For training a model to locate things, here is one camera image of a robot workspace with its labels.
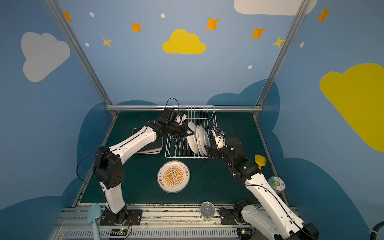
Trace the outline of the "black square plate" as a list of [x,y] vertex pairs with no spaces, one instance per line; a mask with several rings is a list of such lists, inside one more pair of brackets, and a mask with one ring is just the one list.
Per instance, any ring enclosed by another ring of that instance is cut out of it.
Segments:
[[148,145],[141,148],[139,151],[146,151],[146,150],[152,150],[152,149],[157,149],[157,148],[163,149],[163,137],[159,137],[158,135],[157,135],[157,138],[154,142],[149,143]]

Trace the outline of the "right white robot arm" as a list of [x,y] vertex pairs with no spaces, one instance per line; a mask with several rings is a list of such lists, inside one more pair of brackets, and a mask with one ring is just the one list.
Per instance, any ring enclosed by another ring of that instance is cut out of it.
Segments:
[[230,172],[263,206],[265,216],[247,201],[236,204],[240,219],[255,227],[269,240],[317,240],[319,231],[312,223],[306,224],[278,196],[255,161],[246,159],[238,138],[228,138],[225,144],[205,145],[208,159],[222,159]]

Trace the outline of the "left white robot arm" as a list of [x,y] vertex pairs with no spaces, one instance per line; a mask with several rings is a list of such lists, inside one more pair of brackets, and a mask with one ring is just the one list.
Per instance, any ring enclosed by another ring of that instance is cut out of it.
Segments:
[[102,146],[98,149],[93,172],[104,192],[107,210],[114,216],[126,209],[121,188],[125,178],[125,162],[159,137],[171,135],[179,139],[191,136],[194,131],[188,127],[186,119],[186,114],[172,108],[164,108],[158,119],[147,121],[144,127],[129,138],[109,148]]

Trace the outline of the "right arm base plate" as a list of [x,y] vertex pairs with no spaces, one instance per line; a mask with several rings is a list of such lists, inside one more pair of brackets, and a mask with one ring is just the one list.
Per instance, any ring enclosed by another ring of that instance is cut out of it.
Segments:
[[241,210],[242,209],[226,209],[226,208],[219,208],[218,213],[220,215],[221,224],[222,225],[249,225],[248,222],[246,222],[242,215]]

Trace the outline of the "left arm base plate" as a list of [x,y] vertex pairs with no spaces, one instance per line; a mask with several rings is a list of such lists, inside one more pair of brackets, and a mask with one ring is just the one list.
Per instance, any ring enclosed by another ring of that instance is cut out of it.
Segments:
[[113,214],[109,210],[104,210],[100,218],[101,226],[139,226],[142,220],[142,210],[121,210]]

